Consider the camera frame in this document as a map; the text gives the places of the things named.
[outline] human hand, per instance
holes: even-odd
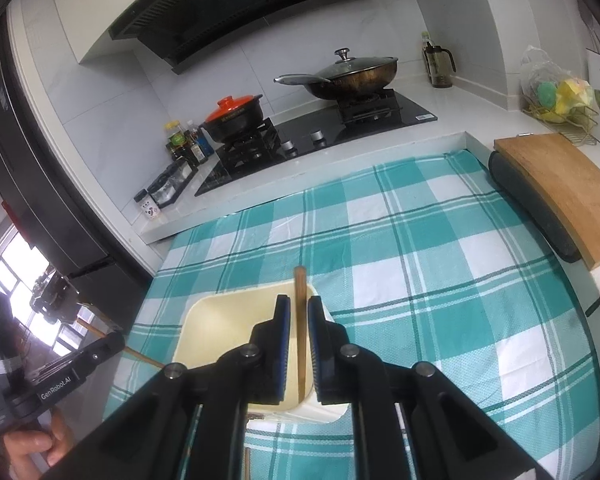
[[[46,451],[46,462],[54,466],[74,446],[74,434],[57,408],[52,410],[51,433],[11,431],[4,436],[4,447],[18,480],[38,480],[42,476],[31,459],[32,453]]]

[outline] wok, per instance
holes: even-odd
[[[335,51],[340,60],[315,75],[287,74],[273,81],[283,85],[304,86],[319,99],[348,100],[373,94],[394,80],[397,57],[349,57],[349,49]]]

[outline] table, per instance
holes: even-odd
[[[288,280],[304,265],[352,342],[436,364],[557,478],[600,450],[600,370],[558,261],[471,153],[411,158],[176,236],[128,345],[168,362],[200,298]],[[155,368],[123,357],[106,415]],[[251,477],[354,478],[350,413],[252,421]]]

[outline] countertop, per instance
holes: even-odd
[[[213,155],[200,167],[175,204],[163,209],[162,215],[153,221],[139,216],[133,228],[149,244],[203,222],[318,186],[353,171],[410,156],[436,155],[466,148],[486,166],[495,139],[547,131],[543,124],[520,111],[504,110],[457,87],[434,89],[426,81],[397,81],[392,88],[436,114],[438,120],[310,153],[195,196],[218,161]],[[288,119],[288,115],[273,118],[274,123]],[[585,145],[580,149],[600,168],[600,144]],[[600,291],[600,267],[590,275]]]

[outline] black glass cooktop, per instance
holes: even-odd
[[[218,148],[220,162],[196,196],[329,146],[437,120],[428,110],[392,89],[334,104],[277,126],[267,119],[251,135]]]

